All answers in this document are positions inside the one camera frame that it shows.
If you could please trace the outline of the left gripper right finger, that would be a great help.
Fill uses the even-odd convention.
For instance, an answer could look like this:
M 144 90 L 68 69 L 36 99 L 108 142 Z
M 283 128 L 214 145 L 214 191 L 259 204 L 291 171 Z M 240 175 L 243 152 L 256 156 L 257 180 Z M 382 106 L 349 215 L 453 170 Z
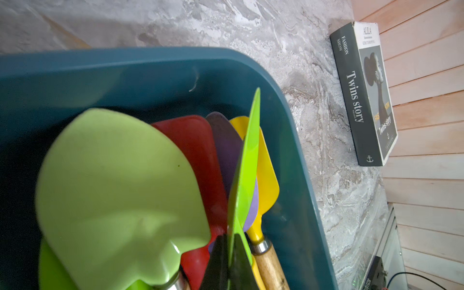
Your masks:
M 230 290 L 258 290 L 251 265 L 239 234 L 234 235 L 232 264 L 229 269 Z

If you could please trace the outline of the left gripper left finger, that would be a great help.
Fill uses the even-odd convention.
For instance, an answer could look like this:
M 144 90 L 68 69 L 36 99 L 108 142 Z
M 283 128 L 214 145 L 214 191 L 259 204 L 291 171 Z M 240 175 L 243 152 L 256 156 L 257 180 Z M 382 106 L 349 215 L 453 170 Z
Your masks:
M 227 235 L 215 240 L 200 290 L 226 290 L 228 287 Z

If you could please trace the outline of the yellow shovel wooden handle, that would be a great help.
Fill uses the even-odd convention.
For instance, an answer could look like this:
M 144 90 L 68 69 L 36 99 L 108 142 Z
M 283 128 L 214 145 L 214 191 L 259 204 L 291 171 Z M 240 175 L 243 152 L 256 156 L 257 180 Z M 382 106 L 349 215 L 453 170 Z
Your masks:
M 246 232 L 251 240 L 251 252 L 268 290 L 288 290 L 290 287 L 283 273 L 273 244 L 262 231 L 262 217 L 276 203 L 280 187 L 269 156 L 268 148 L 260 131 L 257 163 L 258 211 L 252 226 Z

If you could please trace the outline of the green trowel yellow handle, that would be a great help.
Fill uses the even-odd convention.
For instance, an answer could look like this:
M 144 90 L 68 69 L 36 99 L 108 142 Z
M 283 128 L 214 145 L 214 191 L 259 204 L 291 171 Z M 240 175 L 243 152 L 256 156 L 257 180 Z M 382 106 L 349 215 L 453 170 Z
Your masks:
M 261 109 L 261 89 L 257 88 L 251 105 L 249 121 L 244 138 L 242 155 L 236 166 L 233 185 L 231 187 L 228 200 L 228 289 L 229 269 L 232 264 L 233 239 L 235 234 L 239 234 L 244 244 L 251 268 L 253 269 L 253 255 L 251 254 L 248 241 L 244 234 L 244 223 L 247 219 L 251 203 L 253 201 L 257 163 L 259 156 L 259 129 L 260 129 L 260 109 Z M 253 271 L 255 280 L 260 277 Z

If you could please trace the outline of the lime shovel wooden handle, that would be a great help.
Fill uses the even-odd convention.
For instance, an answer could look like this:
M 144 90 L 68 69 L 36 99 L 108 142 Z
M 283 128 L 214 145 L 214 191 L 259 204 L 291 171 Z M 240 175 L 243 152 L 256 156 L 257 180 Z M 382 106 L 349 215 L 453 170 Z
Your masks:
M 78 290 L 169 283 L 211 238 L 195 173 L 178 146 L 127 114 L 91 108 L 49 148 L 37 221 Z

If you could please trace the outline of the purple trowel pink handle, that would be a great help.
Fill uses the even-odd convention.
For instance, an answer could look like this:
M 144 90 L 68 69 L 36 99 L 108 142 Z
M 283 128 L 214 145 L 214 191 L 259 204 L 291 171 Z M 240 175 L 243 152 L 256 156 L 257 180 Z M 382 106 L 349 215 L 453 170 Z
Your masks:
M 233 184 L 236 166 L 242 155 L 243 140 L 233 125 L 220 112 L 211 112 L 206 116 L 213 133 L 216 156 L 219 162 L 222 181 L 217 196 L 227 202 Z

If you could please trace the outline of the red shovel wooden handle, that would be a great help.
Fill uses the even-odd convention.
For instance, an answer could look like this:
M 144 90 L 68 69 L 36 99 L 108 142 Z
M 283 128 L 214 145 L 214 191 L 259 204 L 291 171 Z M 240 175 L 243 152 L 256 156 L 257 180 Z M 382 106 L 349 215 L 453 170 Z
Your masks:
M 209 122 L 191 115 L 151 124 L 169 137 L 188 159 L 197 179 L 210 227 L 210 242 L 181 256 L 181 266 L 192 290 L 198 290 L 210 259 L 209 246 L 227 232 L 227 198 L 213 132 Z

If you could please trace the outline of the green trowel wooden handle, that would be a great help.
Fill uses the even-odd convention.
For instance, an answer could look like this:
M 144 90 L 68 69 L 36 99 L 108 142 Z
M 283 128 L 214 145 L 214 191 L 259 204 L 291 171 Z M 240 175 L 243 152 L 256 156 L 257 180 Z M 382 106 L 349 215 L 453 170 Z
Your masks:
M 38 281 L 40 290 L 79 289 L 44 238 L 39 254 Z

